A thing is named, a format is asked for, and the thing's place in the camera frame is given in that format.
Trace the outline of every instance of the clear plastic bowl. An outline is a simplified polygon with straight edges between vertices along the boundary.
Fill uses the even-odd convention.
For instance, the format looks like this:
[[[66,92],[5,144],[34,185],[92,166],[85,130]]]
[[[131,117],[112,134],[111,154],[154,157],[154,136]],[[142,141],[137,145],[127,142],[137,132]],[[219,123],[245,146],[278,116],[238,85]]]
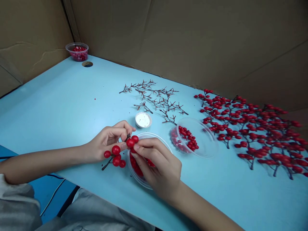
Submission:
[[[85,48],[84,51],[73,51],[76,47],[83,47]],[[88,59],[88,50],[89,46],[84,43],[70,43],[65,46],[65,49],[71,54],[73,60],[77,62],[86,61]]]
[[[156,135],[156,134],[154,134],[154,133],[140,133],[140,134],[138,134],[137,136],[138,136],[138,138],[139,138],[140,140],[141,140],[141,139],[145,139],[145,138],[154,138],[154,137],[156,137],[156,138],[160,139],[160,141],[161,141],[164,145],[166,145],[166,147],[167,147],[167,148],[170,150],[170,152],[172,153],[171,148],[170,148],[170,146],[167,144],[167,142],[164,141],[163,138],[161,138],[160,136],[158,136],[158,135]],[[128,162],[128,167],[129,167],[129,170],[131,171],[132,176],[133,176],[133,177],[136,179],[136,181],[138,181],[138,183],[141,184],[143,187],[152,190],[151,186],[148,184],[148,182],[146,181],[146,179],[145,179],[144,177],[138,176],[138,175],[135,173],[135,171],[134,171],[134,169],[133,169],[133,167],[132,167],[132,164],[131,164],[130,154],[131,154],[131,153],[130,153],[130,150],[128,150],[128,152],[127,152],[127,162]]]
[[[187,128],[196,137],[198,149],[192,151],[187,144],[190,140],[186,140],[179,132],[179,126]],[[183,118],[170,132],[171,140],[174,146],[181,152],[189,154],[193,153],[202,158],[211,158],[218,152],[218,141],[212,131],[200,121],[193,118]]]

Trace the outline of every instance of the person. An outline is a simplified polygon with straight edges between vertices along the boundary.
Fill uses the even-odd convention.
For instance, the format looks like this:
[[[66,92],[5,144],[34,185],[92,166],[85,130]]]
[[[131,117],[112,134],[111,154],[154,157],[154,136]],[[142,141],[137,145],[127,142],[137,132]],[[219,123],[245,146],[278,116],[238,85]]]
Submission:
[[[39,177],[79,164],[104,160],[103,153],[117,143],[121,151],[127,134],[136,131],[126,121],[105,127],[89,143],[57,150],[19,155],[0,162],[0,230],[154,230],[147,222],[80,188],[59,218],[42,225],[40,205],[27,184]],[[133,154],[145,179],[166,203],[190,218],[201,230],[243,230],[199,196],[181,179],[182,164],[157,138],[141,139]],[[143,158],[150,159],[150,167]]]

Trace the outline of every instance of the cardboard wall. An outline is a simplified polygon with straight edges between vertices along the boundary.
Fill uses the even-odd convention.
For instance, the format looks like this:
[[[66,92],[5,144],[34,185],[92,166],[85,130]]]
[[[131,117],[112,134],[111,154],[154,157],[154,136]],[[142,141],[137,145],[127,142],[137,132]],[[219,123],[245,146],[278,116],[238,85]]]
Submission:
[[[2,1],[0,31],[0,96],[67,58],[73,42],[61,0]]]
[[[64,0],[74,38],[97,57],[256,104],[306,123],[306,0]]]

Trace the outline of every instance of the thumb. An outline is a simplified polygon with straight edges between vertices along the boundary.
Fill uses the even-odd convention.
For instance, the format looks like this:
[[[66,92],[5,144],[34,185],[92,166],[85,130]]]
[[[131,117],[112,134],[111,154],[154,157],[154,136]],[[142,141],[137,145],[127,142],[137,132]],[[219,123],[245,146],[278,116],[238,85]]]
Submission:
[[[148,163],[138,153],[132,153],[131,152],[131,155],[135,158],[135,160],[136,160],[137,164],[139,165],[145,179],[149,182],[150,177],[151,177],[151,170],[150,170]]]

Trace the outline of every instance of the light blue table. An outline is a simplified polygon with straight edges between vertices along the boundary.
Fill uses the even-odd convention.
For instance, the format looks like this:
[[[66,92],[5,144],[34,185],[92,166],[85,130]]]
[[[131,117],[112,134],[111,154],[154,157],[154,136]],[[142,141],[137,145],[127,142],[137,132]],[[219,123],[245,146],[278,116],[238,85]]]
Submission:
[[[153,79],[157,88],[180,91],[172,99],[184,104],[189,116],[204,118],[193,98],[199,90],[97,57],[89,56],[88,61],[94,65],[85,68],[68,58],[2,98],[0,144],[24,154],[84,144],[103,127],[124,119],[134,125],[133,104],[139,104],[140,97],[137,92],[119,92],[125,84],[143,79]],[[152,119],[150,128],[137,129],[136,134],[153,132],[171,144],[173,125],[162,124],[158,113]],[[183,182],[246,230],[308,230],[306,177],[291,181],[282,168],[271,177],[259,164],[251,171],[235,150],[222,142],[219,148],[213,159],[184,157],[173,150],[183,164]],[[163,230],[195,230],[182,214],[130,177],[128,167],[108,166],[102,172],[101,164],[73,167],[59,175]]]

